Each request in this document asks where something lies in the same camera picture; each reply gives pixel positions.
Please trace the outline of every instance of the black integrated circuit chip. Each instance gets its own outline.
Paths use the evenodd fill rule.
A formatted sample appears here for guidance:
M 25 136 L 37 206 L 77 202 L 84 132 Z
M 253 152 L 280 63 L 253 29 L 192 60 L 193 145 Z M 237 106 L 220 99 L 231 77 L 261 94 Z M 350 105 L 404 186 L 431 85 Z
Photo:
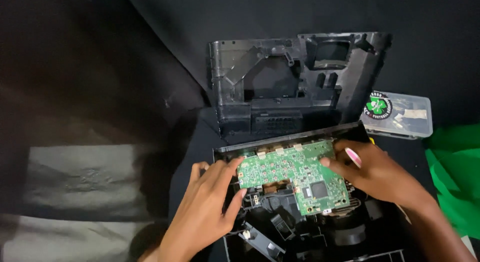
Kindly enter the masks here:
M 302 192 L 303 192 L 303 198 L 305 199 L 308 199 L 310 197 L 312 197 L 311 195 L 311 192 L 310 192 L 310 188 L 309 187 L 304 187 L 302 188 Z
M 310 188 L 312 190 L 311 193 L 313 194 L 313 197 L 315 199 L 328 196 L 327 185 L 325 184 L 325 181 L 318 181 L 312 183 L 312 185 L 310 185 Z

